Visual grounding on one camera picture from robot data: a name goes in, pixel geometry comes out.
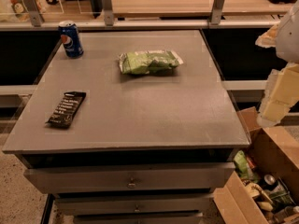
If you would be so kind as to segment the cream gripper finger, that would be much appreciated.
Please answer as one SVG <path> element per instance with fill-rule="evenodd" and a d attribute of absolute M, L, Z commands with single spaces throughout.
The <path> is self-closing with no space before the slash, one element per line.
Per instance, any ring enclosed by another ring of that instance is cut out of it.
<path fill-rule="evenodd" d="M 273 69 L 266 81 L 258 111 L 261 127 L 279 124 L 299 102 L 299 64 L 288 63 L 282 70 Z"/>
<path fill-rule="evenodd" d="M 278 34 L 278 24 L 273 25 L 265 33 L 259 35 L 255 44 L 261 48 L 274 48 L 276 46 L 276 38 Z"/>

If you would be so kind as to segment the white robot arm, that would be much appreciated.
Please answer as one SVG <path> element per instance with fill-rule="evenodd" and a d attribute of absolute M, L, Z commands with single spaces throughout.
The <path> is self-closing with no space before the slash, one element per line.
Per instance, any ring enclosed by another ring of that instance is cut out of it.
<path fill-rule="evenodd" d="M 299 102 L 299 0 L 279 24 L 260 35 L 255 44 L 275 48 L 276 55 L 287 62 L 283 69 L 273 69 L 268 76 L 258 111 L 258 124 L 273 127 Z"/>

